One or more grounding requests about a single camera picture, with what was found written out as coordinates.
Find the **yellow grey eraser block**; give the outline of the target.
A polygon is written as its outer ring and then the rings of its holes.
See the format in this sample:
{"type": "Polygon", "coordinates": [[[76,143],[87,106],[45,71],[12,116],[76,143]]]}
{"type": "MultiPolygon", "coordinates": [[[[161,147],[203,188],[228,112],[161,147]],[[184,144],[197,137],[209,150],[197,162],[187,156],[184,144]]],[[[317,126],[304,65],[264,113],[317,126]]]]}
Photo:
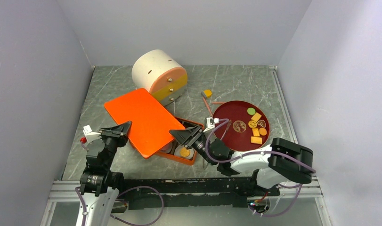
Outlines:
{"type": "Polygon", "coordinates": [[[205,99],[208,99],[212,96],[212,91],[209,90],[209,89],[206,89],[204,91],[201,92],[201,95],[205,98],[205,99]]]}

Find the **pink chopstick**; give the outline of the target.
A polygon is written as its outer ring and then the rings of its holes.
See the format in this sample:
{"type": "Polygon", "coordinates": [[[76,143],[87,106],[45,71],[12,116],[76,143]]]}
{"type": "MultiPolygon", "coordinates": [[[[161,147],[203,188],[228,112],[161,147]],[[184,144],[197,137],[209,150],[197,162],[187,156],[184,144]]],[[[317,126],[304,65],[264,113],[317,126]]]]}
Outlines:
{"type": "Polygon", "coordinates": [[[219,102],[219,101],[216,101],[216,102],[211,102],[211,104],[214,104],[214,105],[221,105],[221,104],[224,104],[226,102],[219,102]]]}
{"type": "Polygon", "coordinates": [[[207,103],[207,101],[206,101],[206,98],[205,98],[205,97],[202,97],[202,100],[203,100],[204,105],[206,106],[206,108],[207,108],[207,110],[208,110],[208,112],[209,112],[209,115],[212,117],[212,116],[213,116],[213,113],[212,113],[212,111],[211,111],[211,109],[210,109],[210,107],[209,107],[209,105],[208,105],[208,103],[207,103]]]}

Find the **white round drawer cabinet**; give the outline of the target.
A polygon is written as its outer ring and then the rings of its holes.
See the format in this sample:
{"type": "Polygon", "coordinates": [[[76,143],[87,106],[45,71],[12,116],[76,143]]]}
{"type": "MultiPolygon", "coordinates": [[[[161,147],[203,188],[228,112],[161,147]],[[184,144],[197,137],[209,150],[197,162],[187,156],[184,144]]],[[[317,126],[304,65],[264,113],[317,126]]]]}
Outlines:
{"type": "Polygon", "coordinates": [[[131,75],[138,88],[146,89],[163,106],[179,98],[188,82],[186,69],[161,49],[137,59],[131,75]]]}

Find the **silver metal tongs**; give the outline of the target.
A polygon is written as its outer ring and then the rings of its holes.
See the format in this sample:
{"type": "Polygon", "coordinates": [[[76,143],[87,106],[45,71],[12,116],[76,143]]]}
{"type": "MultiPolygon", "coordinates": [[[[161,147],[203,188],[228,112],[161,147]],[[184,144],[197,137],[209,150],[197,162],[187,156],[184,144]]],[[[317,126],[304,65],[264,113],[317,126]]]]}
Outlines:
{"type": "Polygon", "coordinates": [[[204,134],[206,136],[207,142],[211,144],[217,138],[222,140],[225,137],[227,131],[229,130],[229,127],[231,126],[231,123],[232,123],[232,121],[230,119],[220,119],[219,123],[216,124],[215,128],[213,128],[213,129],[205,129],[203,132],[204,132],[204,134]],[[220,128],[224,128],[223,133],[222,133],[222,135],[216,136],[215,132],[217,130],[219,130],[220,128]]]}

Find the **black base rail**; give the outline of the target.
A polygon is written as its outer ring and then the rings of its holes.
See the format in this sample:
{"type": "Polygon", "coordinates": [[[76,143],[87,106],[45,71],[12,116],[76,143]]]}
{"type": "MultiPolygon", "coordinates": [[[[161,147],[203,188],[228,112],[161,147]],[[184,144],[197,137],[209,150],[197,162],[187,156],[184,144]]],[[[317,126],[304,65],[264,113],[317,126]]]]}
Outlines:
{"type": "Polygon", "coordinates": [[[277,186],[257,186],[254,177],[125,179],[118,198],[130,210],[159,207],[230,206],[245,208],[260,198],[279,196],[277,186]]]}

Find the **orange rectangular cookie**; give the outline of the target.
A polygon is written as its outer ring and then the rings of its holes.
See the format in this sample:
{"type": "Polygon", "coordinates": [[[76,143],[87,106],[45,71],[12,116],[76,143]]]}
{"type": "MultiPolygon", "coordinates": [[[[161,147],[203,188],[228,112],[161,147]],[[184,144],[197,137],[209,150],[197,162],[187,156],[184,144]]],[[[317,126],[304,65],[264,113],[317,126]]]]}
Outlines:
{"type": "Polygon", "coordinates": [[[261,144],[263,144],[263,139],[262,139],[262,137],[251,137],[250,142],[252,144],[261,145],[261,144]]]}

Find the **yellow square cookie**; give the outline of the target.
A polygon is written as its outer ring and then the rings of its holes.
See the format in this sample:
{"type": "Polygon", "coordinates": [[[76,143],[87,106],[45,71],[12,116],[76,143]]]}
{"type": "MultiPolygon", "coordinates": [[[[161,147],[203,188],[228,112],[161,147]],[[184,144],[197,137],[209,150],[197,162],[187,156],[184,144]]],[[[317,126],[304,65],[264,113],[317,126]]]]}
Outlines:
{"type": "Polygon", "coordinates": [[[255,121],[255,122],[258,122],[260,120],[260,118],[262,117],[262,115],[260,113],[255,113],[252,117],[251,117],[251,120],[252,121],[255,121]]]}

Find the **orange round cookie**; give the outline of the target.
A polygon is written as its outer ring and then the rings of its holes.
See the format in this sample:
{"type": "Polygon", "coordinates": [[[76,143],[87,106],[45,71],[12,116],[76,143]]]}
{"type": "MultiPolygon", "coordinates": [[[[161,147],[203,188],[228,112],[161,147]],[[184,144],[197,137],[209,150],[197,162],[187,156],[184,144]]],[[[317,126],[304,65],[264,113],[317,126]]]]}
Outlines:
{"type": "Polygon", "coordinates": [[[183,147],[180,149],[179,154],[180,157],[188,159],[191,156],[191,151],[190,149],[186,149],[185,147],[183,147]]]}
{"type": "Polygon", "coordinates": [[[259,133],[261,136],[266,136],[268,131],[265,128],[259,128],[259,133]]]}

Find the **orange tin lid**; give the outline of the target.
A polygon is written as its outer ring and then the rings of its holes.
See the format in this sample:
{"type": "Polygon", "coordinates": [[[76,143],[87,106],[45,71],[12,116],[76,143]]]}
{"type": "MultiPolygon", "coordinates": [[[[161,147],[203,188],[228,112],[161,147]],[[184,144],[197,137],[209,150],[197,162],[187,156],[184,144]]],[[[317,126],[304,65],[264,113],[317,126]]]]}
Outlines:
{"type": "Polygon", "coordinates": [[[146,89],[139,88],[104,103],[118,125],[132,122],[128,139],[140,155],[148,159],[174,141],[170,130],[185,127],[146,89]]]}

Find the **orange cookie tin box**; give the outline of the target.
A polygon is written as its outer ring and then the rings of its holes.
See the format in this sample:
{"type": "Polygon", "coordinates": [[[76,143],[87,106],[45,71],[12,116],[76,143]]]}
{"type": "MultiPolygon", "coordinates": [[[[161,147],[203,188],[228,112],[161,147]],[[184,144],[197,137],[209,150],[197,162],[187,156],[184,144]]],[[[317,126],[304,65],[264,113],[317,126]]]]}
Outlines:
{"type": "MultiPolygon", "coordinates": [[[[204,125],[198,122],[190,121],[176,116],[175,118],[186,129],[194,126],[200,126],[202,129],[204,129],[204,125]]],[[[197,152],[193,148],[186,149],[183,145],[179,145],[176,140],[169,142],[159,150],[153,151],[152,154],[190,166],[194,164],[197,156],[197,152]]]]}

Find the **gold coin emblem cookie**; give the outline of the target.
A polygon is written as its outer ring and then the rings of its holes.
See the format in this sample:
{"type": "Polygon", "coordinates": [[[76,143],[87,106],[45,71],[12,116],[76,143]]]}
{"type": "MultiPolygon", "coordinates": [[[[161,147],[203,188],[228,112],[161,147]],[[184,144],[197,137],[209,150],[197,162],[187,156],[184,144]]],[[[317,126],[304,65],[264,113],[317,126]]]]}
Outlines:
{"type": "Polygon", "coordinates": [[[241,120],[236,120],[235,122],[233,122],[232,127],[234,131],[238,133],[243,133],[247,129],[246,123],[241,120]]]}

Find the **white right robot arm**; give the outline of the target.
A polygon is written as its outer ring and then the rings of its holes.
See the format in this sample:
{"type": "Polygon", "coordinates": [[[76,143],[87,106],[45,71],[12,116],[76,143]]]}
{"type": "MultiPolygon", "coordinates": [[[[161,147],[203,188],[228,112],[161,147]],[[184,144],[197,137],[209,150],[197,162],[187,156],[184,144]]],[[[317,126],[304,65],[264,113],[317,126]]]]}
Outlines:
{"type": "Polygon", "coordinates": [[[286,181],[309,184],[316,173],[313,151],[280,137],[274,138],[268,146],[240,152],[230,150],[219,138],[210,142],[210,136],[199,126],[172,129],[169,133],[180,145],[194,149],[209,165],[215,165],[224,176],[253,172],[250,190],[255,195],[262,195],[286,181]]]}

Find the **chocolate heart cookie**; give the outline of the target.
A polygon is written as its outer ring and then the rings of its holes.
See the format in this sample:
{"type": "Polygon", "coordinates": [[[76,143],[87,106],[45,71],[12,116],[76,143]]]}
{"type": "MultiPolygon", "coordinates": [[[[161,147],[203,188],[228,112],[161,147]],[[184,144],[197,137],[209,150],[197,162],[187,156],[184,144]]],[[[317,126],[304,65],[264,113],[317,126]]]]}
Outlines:
{"type": "Polygon", "coordinates": [[[257,124],[262,127],[262,128],[266,128],[267,127],[267,123],[265,120],[259,120],[257,121],[257,124]]]}

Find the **orange square cookie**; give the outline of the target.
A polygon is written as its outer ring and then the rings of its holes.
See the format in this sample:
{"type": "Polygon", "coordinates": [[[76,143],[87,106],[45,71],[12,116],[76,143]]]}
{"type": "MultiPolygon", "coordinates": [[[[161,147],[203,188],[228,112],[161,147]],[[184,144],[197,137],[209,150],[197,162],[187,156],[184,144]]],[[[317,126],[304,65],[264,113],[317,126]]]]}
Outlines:
{"type": "Polygon", "coordinates": [[[259,128],[252,128],[252,134],[254,137],[259,137],[260,136],[259,128]]]}

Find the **white paper cup front right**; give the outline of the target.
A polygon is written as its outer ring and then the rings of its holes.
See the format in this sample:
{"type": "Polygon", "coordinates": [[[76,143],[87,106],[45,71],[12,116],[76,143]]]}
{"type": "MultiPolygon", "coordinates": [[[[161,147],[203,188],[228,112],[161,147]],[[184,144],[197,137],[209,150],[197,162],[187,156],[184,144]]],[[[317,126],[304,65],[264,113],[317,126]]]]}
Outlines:
{"type": "Polygon", "coordinates": [[[184,146],[178,146],[175,149],[174,155],[179,157],[179,158],[182,158],[182,159],[190,160],[193,158],[194,153],[195,153],[195,151],[192,148],[187,149],[184,146]]]}

